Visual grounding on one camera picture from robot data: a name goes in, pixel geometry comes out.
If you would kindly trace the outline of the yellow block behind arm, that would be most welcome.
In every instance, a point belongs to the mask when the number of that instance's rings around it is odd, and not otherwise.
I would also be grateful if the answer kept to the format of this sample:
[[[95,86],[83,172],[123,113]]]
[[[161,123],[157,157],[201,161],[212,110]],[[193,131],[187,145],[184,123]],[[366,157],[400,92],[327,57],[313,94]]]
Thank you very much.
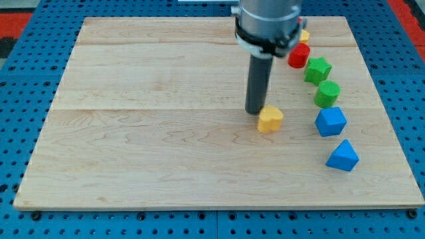
[[[310,33],[303,29],[299,38],[299,43],[308,44]]]

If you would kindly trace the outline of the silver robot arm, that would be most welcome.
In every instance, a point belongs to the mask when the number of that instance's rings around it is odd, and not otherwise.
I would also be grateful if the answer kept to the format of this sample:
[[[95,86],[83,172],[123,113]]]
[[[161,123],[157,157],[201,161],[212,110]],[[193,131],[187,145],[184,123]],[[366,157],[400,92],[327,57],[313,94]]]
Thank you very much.
[[[240,0],[231,7],[240,47],[261,60],[283,58],[299,43],[301,0]]]

